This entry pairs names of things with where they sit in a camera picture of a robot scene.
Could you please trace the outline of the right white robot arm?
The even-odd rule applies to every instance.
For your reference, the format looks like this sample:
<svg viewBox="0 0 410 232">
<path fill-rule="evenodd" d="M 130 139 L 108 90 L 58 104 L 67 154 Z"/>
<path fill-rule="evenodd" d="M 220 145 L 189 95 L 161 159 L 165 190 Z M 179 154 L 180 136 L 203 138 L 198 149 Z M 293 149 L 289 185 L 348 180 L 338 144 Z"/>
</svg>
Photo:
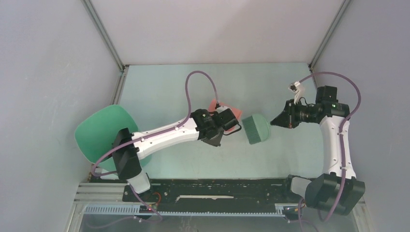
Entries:
<svg viewBox="0 0 410 232">
<path fill-rule="evenodd" d="M 283 111 L 270 124 L 288 129 L 302 122 L 318 124 L 323 139 L 323 174 L 311 180 L 289 175 L 287 185 L 281 189 L 282 198 L 294 202 L 302 197 L 310 208 L 348 215 L 365 192 L 365 184 L 357 180 L 351 164 L 349 106 L 339 103 L 336 87 L 319 87 L 314 104 L 301 103 L 304 87 L 299 82 L 289 89 L 295 97 L 286 101 Z"/>
</svg>

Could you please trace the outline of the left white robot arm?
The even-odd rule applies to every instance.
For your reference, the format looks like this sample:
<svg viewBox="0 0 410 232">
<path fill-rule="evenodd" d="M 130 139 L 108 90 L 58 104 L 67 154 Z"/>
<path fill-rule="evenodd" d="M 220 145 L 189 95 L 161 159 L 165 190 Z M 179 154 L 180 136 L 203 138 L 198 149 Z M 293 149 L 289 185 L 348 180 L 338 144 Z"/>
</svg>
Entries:
<svg viewBox="0 0 410 232">
<path fill-rule="evenodd" d="M 198 109 L 181 122 L 153 131 L 130 133 L 128 128 L 121 129 L 111 152 L 117 176 L 127 181 L 139 200 L 148 201 L 153 188 L 141 160 L 164 148 L 189 141 L 199 140 L 218 147 L 222 137 L 230 135 L 229 130 L 238 131 L 238 125 L 233 111 L 224 108 L 218 112 Z"/>
</svg>

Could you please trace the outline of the green hand brush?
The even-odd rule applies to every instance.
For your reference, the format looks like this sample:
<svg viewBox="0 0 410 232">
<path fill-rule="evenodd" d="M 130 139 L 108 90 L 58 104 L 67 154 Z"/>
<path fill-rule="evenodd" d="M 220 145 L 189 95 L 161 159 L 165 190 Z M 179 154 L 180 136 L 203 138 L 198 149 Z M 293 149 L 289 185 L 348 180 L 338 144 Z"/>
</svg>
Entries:
<svg viewBox="0 0 410 232">
<path fill-rule="evenodd" d="M 266 141 L 270 137 L 270 124 L 261 114 L 252 114 L 242 120 L 250 145 Z"/>
</svg>

